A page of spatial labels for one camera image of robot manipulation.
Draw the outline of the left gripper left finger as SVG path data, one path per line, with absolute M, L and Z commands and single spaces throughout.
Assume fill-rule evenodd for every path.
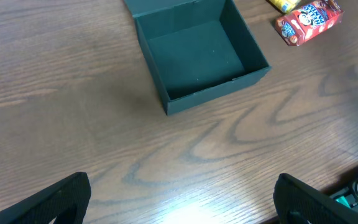
M 75 172 L 0 211 L 0 224 L 82 224 L 90 197 L 91 186 L 87 173 Z

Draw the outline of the black gift box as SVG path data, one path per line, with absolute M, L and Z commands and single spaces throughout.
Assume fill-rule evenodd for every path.
M 167 115 L 256 84 L 271 69 L 233 0 L 125 0 Z

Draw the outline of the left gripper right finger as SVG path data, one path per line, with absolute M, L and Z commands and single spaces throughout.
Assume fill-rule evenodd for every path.
M 281 223 L 358 224 L 358 213 L 290 174 L 279 175 L 273 201 Z

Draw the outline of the red Hello Panda box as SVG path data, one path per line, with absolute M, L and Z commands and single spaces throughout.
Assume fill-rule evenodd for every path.
M 275 29 L 289 46 L 300 46 L 342 21 L 334 0 L 317 0 L 276 19 Z

